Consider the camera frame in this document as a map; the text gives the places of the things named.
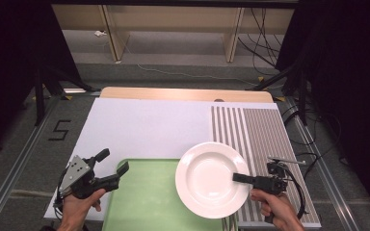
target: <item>silver rod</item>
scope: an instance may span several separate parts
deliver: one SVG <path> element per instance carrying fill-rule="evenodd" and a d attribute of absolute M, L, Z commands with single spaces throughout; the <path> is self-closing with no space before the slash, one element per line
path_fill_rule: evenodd
<path fill-rule="evenodd" d="M 11 168 L 11 171 L 9 172 L 5 181 L 3 182 L 0 188 L 0 213 L 2 212 L 3 207 L 5 206 L 9 196 L 11 195 L 11 191 L 15 186 L 17 180 L 19 179 L 20 174 L 22 173 L 23 169 L 26 166 L 29 157 L 32 154 L 32 151 L 39 140 L 41 131 L 46 125 L 47 119 L 49 118 L 50 114 L 54 111 L 54 108 L 59 101 L 60 97 L 52 97 L 50 99 L 47 105 L 47 112 L 44 118 L 41 120 L 40 125 L 34 128 L 31 136 L 27 140 L 26 144 L 23 146 L 22 151 L 20 152 L 13 167 Z"/>
<path fill-rule="evenodd" d="M 292 108 L 295 106 L 295 103 L 291 99 L 291 97 L 287 97 L 287 104 L 289 108 Z M 302 135 L 304 142 L 310 143 L 310 141 L 313 141 L 311 133 L 309 132 L 308 128 L 302 124 L 299 117 L 296 116 L 294 120 L 295 120 L 296 126 L 299 129 L 300 134 Z M 315 153 L 318 156 L 321 155 L 321 152 L 318 149 L 315 142 L 313 142 L 307 148 L 310 152 Z M 360 230 L 359 226 L 357 225 L 354 219 L 353 212 L 351 211 L 348 204 L 345 202 L 344 196 L 342 195 L 341 191 L 338 189 L 337 184 L 335 183 L 332 177 L 332 174 L 323 158 L 320 158 L 317 161 L 317 171 L 320 174 L 324 187 L 326 188 L 326 191 L 330 196 L 332 205 L 334 206 L 341 220 L 341 223 L 344 226 L 344 229 L 348 231 Z"/>
<path fill-rule="evenodd" d="M 272 156 L 267 157 L 267 159 L 272 160 L 272 161 L 280 161 L 280 162 L 284 162 L 284 163 L 291 163 L 291 164 L 297 164 L 297 165 L 305 166 L 305 161 L 298 162 L 298 161 L 288 160 L 288 159 L 284 159 L 284 158 L 280 158 L 280 157 L 272 157 Z"/>
<path fill-rule="evenodd" d="M 65 89 L 65 96 L 100 96 L 100 91 L 86 91 L 83 89 Z"/>

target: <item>metal frame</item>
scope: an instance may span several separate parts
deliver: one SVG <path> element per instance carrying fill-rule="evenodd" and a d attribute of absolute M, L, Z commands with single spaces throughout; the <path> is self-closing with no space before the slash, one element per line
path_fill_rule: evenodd
<path fill-rule="evenodd" d="M 4 208 L 6 202 L 8 201 L 9 196 L 11 195 L 13 187 L 16 185 L 17 180 L 19 179 L 23 169 L 26 167 L 32 152 L 39 141 L 40 135 L 42 130 L 46 126 L 47 119 L 50 117 L 54 108 L 60 101 L 60 97 L 52 97 L 47 105 L 47 113 L 44 118 L 41 120 L 39 126 L 35 126 L 29 140 L 27 140 L 26 144 L 23 146 L 22 151 L 20 152 L 19 156 L 17 157 L 11 171 L 9 172 L 7 178 L 3 182 L 0 188 L 0 213 Z"/>
<path fill-rule="evenodd" d="M 295 9 L 320 0 L 51 0 L 51 4 Z"/>
<path fill-rule="evenodd" d="M 294 103 L 294 100 L 291 97 L 286 97 L 288 107 L 291 108 L 290 111 L 293 113 L 295 112 L 296 104 Z M 313 141 L 313 137 L 311 136 L 311 133 L 309 132 L 308 128 L 306 126 L 303 126 L 301 120 L 296 116 L 294 119 L 297 128 L 299 129 L 300 134 L 302 135 L 302 138 L 304 142 L 311 143 Z M 318 149 L 315 142 L 313 142 L 308 147 L 308 151 L 317 154 L 318 156 L 321 156 L 321 152 Z M 360 230 L 358 224 L 356 223 L 354 219 L 353 212 L 351 211 L 350 207 L 348 206 L 347 202 L 344 199 L 344 196 L 342 195 L 341 191 L 338 189 L 337 184 L 335 183 L 332 174 L 324 161 L 323 158 L 320 158 L 317 161 L 317 171 L 320 175 L 321 180 L 323 181 L 324 187 L 329 194 L 330 200 L 332 202 L 332 205 L 334 206 L 338 217 L 341 220 L 341 223 L 345 230 L 353 231 L 353 230 Z"/>

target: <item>white plate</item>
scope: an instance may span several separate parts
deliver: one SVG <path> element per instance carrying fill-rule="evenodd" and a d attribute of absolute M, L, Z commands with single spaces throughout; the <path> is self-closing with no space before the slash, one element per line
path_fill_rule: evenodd
<path fill-rule="evenodd" d="M 219 142 L 189 149 L 179 161 L 175 185 L 185 206 L 204 218 L 225 218 L 246 201 L 250 186 L 232 181 L 233 172 L 249 174 L 243 157 Z"/>

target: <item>green cutting board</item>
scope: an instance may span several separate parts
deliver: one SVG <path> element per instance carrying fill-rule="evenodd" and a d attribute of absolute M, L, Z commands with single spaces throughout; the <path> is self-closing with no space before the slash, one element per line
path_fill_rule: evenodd
<path fill-rule="evenodd" d="M 175 187 L 179 160 L 125 161 L 129 170 L 110 196 L 103 231 L 223 230 L 220 219 L 202 218 L 182 203 Z"/>

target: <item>plate rim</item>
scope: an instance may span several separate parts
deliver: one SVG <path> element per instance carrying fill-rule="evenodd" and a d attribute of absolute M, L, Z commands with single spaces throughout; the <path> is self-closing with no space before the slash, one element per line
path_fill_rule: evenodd
<path fill-rule="evenodd" d="M 188 151 L 184 153 L 184 155 L 181 157 L 181 159 L 178 162 L 178 166 L 176 168 L 175 172 L 175 186 L 176 191 L 179 195 L 179 198 L 181 199 L 182 203 L 191 210 L 194 214 L 203 217 L 203 218 L 225 218 L 230 216 L 231 214 L 235 213 L 237 210 L 240 209 L 240 207 L 243 206 L 243 204 L 246 202 L 248 195 L 249 195 L 249 185 L 247 184 L 236 184 L 237 190 L 235 195 L 239 194 L 239 196 L 236 198 L 236 201 L 231 200 L 226 203 L 228 204 L 228 211 L 226 213 L 215 211 L 217 213 L 212 212 L 212 210 L 206 210 L 203 208 L 200 208 L 196 201 L 191 196 L 191 193 L 187 190 L 186 184 L 186 170 L 189 166 L 189 164 L 194 160 L 197 156 L 206 153 L 202 151 L 204 148 L 212 148 L 213 152 L 218 151 L 218 149 L 227 149 L 226 153 L 220 152 L 222 155 L 227 157 L 229 160 L 233 162 L 235 158 L 237 158 L 239 161 L 239 165 L 236 165 L 237 172 L 241 174 L 249 174 L 249 168 L 248 164 L 246 163 L 245 159 L 238 151 L 236 151 L 233 147 L 217 141 L 207 141 L 202 142 L 199 144 L 194 145 Z"/>

